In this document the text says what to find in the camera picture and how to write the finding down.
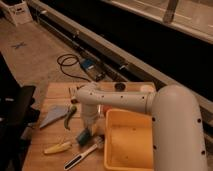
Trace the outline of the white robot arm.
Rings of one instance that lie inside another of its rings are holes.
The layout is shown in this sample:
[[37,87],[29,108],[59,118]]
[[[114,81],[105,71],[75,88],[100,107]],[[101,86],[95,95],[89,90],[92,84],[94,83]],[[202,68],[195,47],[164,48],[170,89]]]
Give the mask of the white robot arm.
[[99,105],[150,115],[154,171],[208,171],[201,111],[188,88],[168,85],[156,92],[113,92],[88,83],[76,97],[87,126],[96,122]]

